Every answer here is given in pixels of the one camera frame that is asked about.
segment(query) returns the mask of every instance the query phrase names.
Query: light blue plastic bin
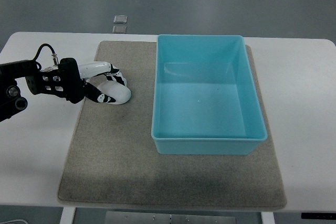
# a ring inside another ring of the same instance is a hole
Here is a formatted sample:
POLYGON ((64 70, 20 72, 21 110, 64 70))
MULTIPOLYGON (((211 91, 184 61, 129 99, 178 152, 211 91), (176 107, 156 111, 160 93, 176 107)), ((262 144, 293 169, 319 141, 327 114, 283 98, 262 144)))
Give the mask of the light blue plastic bin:
POLYGON ((158 36, 152 137, 161 154, 203 155, 267 138, 242 36, 158 36))

